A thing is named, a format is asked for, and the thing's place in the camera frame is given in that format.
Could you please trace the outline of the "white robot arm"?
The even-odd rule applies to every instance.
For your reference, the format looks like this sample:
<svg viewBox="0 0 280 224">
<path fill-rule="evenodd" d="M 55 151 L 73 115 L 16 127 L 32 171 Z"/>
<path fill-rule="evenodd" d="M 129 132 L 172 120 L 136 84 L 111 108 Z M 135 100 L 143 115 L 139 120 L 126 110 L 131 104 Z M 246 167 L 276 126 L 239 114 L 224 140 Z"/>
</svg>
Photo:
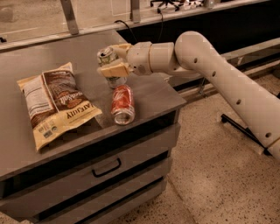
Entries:
<svg viewBox="0 0 280 224">
<path fill-rule="evenodd" d="M 230 65 L 200 33 L 186 31 L 174 43 L 110 45 L 98 53 L 98 63 L 97 72 L 107 78 L 126 77 L 131 73 L 202 75 L 268 152 L 280 159 L 280 100 Z"/>
</svg>

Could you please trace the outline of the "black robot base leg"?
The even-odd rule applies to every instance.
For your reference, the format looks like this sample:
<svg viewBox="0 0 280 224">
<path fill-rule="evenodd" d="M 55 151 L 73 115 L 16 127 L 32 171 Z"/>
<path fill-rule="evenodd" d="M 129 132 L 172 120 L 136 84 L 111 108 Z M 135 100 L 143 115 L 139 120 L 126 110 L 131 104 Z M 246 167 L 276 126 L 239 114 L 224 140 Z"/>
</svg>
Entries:
<svg viewBox="0 0 280 224">
<path fill-rule="evenodd" d="M 223 123 L 229 123 L 235 129 L 239 130 L 242 134 L 244 134 L 246 137 L 250 138 L 252 141 L 263 147 L 263 153 L 266 156 L 270 156 L 270 152 L 268 151 L 268 149 L 262 145 L 262 143 L 256 138 L 256 136 L 252 133 L 252 131 L 249 128 L 242 127 L 238 122 L 234 121 L 225 114 L 222 114 L 220 118 Z"/>
</svg>

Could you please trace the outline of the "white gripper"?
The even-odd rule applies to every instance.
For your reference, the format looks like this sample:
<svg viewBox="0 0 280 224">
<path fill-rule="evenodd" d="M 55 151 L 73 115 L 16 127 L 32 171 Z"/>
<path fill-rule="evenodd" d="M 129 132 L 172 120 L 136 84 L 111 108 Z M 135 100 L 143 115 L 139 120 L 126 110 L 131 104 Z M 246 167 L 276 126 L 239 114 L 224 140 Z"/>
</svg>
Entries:
<svg viewBox="0 0 280 224">
<path fill-rule="evenodd" d="M 137 75 L 153 73 L 172 74 L 179 69 L 172 42 L 152 44 L 139 42 L 132 46 L 130 43 L 111 45 L 119 58 L 126 58 L 133 72 Z M 101 66 L 99 74 L 106 78 L 128 77 L 131 69 L 126 63 Z"/>
</svg>

